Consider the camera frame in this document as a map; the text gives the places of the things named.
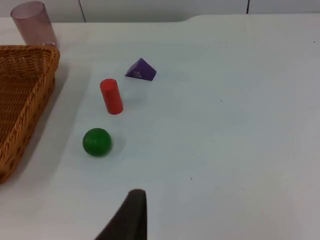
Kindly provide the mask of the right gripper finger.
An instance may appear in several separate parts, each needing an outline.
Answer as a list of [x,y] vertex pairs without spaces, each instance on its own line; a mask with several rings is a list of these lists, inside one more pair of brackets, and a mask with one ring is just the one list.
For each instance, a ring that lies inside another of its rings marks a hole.
[[143,189],[133,189],[128,192],[113,218],[96,237],[97,240],[146,240],[147,238],[147,195]]

